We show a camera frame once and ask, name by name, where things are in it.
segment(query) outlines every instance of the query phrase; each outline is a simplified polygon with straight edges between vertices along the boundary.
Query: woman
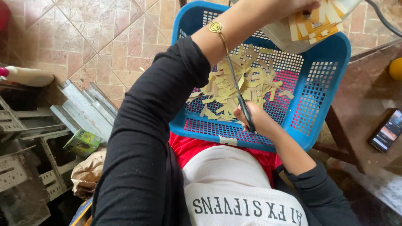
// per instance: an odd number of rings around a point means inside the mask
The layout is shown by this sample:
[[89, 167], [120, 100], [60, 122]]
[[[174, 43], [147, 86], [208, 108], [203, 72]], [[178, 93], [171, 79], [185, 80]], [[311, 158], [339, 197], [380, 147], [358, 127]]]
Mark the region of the woman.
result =
[[[240, 0], [214, 21], [222, 24], [222, 34], [232, 50], [264, 25], [319, 6], [318, 0]], [[126, 93], [94, 194], [92, 225], [358, 224], [323, 165], [251, 102], [247, 105], [256, 131], [275, 144], [299, 201], [288, 194], [277, 174], [274, 187], [284, 192], [271, 189], [268, 177], [272, 172], [264, 170], [250, 150], [204, 144], [209, 147], [192, 152], [183, 163], [178, 144], [194, 139], [173, 136], [171, 144], [182, 172], [168, 143], [168, 123], [193, 88], [208, 83], [211, 66], [225, 55], [218, 34], [205, 26], [158, 54]], [[234, 114], [245, 127], [242, 111], [237, 108]]]

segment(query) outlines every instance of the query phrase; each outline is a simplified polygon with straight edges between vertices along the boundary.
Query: black cable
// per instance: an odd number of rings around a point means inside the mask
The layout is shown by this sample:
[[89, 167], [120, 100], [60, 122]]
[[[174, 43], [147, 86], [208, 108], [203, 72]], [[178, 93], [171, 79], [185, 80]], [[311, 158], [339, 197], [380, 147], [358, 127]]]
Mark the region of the black cable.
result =
[[387, 27], [390, 31], [392, 31], [395, 35], [402, 38], [402, 32], [396, 29], [394, 26], [392, 26], [392, 24], [390, 24], [388, 20], [384, 18], [378, 6], [372, 0], [366, 0], [366, 2], [374, 8], [375, 13], [377, 14], [379, 20], [384, 24], [384, 26]]

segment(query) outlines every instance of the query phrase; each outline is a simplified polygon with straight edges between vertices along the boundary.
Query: gold bracelet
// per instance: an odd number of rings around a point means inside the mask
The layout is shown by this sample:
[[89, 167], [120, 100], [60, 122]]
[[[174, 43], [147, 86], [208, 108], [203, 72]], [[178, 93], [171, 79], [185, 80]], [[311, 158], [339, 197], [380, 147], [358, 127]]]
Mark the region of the gold bracelet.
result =
[[225, 45], [226, 53], [227, 53], [227, 55], [229, 55], [229, 48], [228, 48], [228, 45], [226, 44], [224, 35], [223, 35], [222, 32], [221, 32], [221, 28], [222, 28], [222, 24], [219, 23], [219, 22], [211, 22], [211, 24], [209, 25], [209, 30], [210, 30], [210, 31], [219, 34], [219, 37], [221, 38], [222, 42], [223, 42], [224, 45]]

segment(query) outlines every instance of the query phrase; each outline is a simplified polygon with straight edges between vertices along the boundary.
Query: scissors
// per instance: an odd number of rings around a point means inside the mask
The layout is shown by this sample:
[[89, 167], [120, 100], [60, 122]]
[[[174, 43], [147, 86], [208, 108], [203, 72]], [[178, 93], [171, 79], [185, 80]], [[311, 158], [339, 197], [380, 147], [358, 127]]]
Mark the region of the scissors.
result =
[[240, 93], [240, 88], [239, 88], [239, 84], [237, 83], [236, 74], [234, 73], [234, 70], [233, 70], [232, 61], [230, 60], [229, 55], [227, 55], [226, 58], [228, 59], [230, 71], [232, 72], [233, 79], [234, 79], [234, 85], [236, 86], [236, 89], [237, 89], [237, 99], [239, 100], [240, 107], [242, 108], [244, 116], [247, 119], [248, 126], [246, 126], [246, 127], [250, 133], [254, 133], [255, 132], [254, 123], [252, 122], [251, 114], [247, 108], [246, 102], [244, 101], [243, 96]]

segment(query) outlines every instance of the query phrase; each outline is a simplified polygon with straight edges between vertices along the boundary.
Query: black cardigan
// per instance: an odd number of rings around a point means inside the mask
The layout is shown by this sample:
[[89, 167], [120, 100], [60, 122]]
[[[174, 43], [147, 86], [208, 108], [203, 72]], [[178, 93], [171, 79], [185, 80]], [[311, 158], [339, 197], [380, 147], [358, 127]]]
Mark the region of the black cardigan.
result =
[[[157, 54], [125, 94], [95, 190], [91, 225], [191, 225], [183, 175], [167, 144], [168, 123], [193, 88], [208, 83], [209, 72], [208, 60], [191, 37], [181, 38]], [[358, 224], [320, 162], [299, 176], [285, 173], [298, 190], [309, 225]], [[276, 189], [288, 192], [277, 173], [274, 179]]]

